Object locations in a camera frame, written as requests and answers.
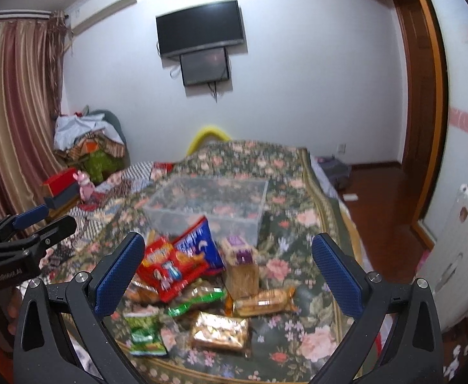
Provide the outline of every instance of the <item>tv screen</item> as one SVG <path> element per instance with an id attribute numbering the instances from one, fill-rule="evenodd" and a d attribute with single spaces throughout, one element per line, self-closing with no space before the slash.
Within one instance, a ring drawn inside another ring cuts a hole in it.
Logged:
<path id="1" fill-rule="evenodd" d="M 162 57 L 245 41 L 237 0 L 219 1 L 171 12 L 156 17 L 155 22 Z"/>
<path id="2" fill-rule="evenodd" d="M 227 50 L 215 47 L 181 55 L 181 73 L 184 86 L 229 79 Z"/>

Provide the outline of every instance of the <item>pink stuffed toy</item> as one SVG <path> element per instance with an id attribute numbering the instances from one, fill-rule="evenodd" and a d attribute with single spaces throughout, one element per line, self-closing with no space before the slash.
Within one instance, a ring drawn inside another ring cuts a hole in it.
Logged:
<path id="1" fill-rule="evenodd" d="M 80 186 L 81 199 L 83 202 L 87 202 L 95 192 L 95 185 L 91 182 L 89 175 L 86 172 L 81 172 L 81 170 L 74 173 L 74 179 L 77 180 Z"/>

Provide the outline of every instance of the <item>red snack bag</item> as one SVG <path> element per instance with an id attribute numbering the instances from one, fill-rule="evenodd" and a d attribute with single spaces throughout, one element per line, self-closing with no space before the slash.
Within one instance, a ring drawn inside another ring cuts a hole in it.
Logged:
<path id="1" fill-rule="evenodd" d="M 189 256 L 176 250 L 168 238 L 161 237 L 147 246 L 136 272 L 167 303 L 208 268 L 204 253 Z"/>

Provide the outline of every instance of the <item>gold snack package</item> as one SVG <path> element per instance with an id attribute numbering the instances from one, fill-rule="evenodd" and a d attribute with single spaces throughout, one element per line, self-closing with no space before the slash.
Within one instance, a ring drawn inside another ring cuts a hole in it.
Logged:
<path id="1" fill-rule="evenodd" d="M 246 353 L 250 344 L 249 321 L 200 312 L 191 328 L 191 338 L 197 347 Z"/>
<path id="2" fill-rule="evenodd" d="M 132 278 L 124 296 L 141 305 L 152 305 L 160 301 L 157 290 L 145 284 L 137 274 Z"/>
<path id="3" fill-rule="evenodd" d="M 283 289 L 264 290 L 256 296 L 234 301 L 233 314 L 239 317 L 251 317 L 277 313 L 296 311 L 294 305 L 294 287 Z"/>

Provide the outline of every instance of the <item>blue gripper pad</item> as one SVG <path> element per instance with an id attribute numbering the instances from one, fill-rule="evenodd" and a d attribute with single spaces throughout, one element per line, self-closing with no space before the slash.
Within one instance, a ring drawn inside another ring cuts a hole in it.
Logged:
<path id="1" fill-rule="evenodd" d="M 48 216 L 49 208 L 47 208 L 47 206 L 37 206 L 36 208 L 17 215 L 13 220 L 13 228 L 19 230 L 26 229 L 27 227 L 30 227 L 31 225 L 34 225 L 47 218 Z"/>
<path id="2" fill-rule="evenodd" d="M 315 236 L 312 240 L 312 258 L 343 314 L 355 320 L 359 319 L 364 311 L 362 282 L 365 280 L 360 278 L 361 273 L 365 277 L 363 269 L 355 262 L 361 272 L 357 271 L 357 267 L 349 263 L 348 257 L 325 233 Z M 346 265 L 357 271 L 355 274 L 358 275 L 358 280 L 350 274 Z"/>
<path id="3" fill-rule="evenodd" d="M 125 237 L 113 254 L 105 256 L 97 267 L 91 272 L 99 282 L 92 285 L 95 291 L 94 312 L 99 317 L 112 315 L 125 293 L 127 286 L 136 273 L 136 269 L 141 264 L 145 255 L 145 241 L 143 237 L 135 232 L 131 232 Z M 110 263 L 109 267 L 104 267 L 101 263 Z"/>

